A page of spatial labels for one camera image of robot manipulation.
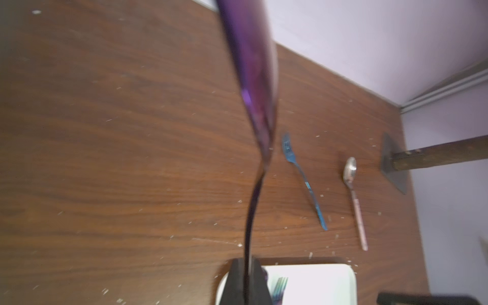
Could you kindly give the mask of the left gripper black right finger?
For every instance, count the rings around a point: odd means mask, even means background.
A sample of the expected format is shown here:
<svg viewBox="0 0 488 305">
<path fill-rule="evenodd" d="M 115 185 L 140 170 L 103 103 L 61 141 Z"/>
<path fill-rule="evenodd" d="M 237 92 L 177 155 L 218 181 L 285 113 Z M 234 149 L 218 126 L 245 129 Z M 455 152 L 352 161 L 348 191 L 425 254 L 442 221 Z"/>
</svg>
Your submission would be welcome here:
<svg viewBox="0 0 488 305">
<path fill-rule="evenodd" d="M 249 276 L 249 304 L 272 305 L 273 301 L 268 289 L 265 272 L 256 258 L 252 259 Z"/>
</svg>

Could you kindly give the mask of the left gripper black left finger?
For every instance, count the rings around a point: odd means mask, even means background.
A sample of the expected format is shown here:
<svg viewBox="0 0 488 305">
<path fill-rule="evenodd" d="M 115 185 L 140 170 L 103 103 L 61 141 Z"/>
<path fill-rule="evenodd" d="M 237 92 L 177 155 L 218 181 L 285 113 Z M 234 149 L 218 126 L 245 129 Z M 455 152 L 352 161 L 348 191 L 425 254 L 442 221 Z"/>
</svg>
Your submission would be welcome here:
<svg viewBox="0 0 488 305">
<path fill-rule="evenodd" d="M 244 261 L 233 259 L 221 294 L 221 305 L 244 305 Z"/>
</svg>

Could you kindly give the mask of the rainbow iridescent fork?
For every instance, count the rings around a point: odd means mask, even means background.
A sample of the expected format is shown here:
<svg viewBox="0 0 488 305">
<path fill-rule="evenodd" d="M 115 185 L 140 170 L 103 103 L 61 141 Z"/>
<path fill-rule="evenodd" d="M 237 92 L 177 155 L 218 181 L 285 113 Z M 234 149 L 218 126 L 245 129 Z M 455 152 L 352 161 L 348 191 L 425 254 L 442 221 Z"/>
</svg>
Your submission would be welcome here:
<svg viewBox="0 0 488 305">
<path fill-rule="evenodd" d="M 271 293 L 271 300 L 273 305 L 282 305 L 283 296 L 287 284 L 288 284 L 288 277 L 280 277 L 277 280 L 273 288 L 273 291 Z"/>
</svg>

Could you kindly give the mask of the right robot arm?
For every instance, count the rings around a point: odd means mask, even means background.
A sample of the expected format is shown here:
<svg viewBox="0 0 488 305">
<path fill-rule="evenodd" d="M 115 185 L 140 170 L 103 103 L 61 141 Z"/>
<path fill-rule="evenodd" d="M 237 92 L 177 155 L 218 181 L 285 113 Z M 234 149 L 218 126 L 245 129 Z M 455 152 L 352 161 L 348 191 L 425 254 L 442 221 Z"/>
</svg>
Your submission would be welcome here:
<svg viewBox="0 0 488 305">
<path fill-rule="evenodd" d="M 411 304 L 411 305 L 481 305 L 474 297 L 470 296 L 427 296 L 427 295 L 410 295 L 396 294 L 390 292 L 380 292 L 377 296 L 377 304 L 394 305 L 394 304 Z"/>
</svg>

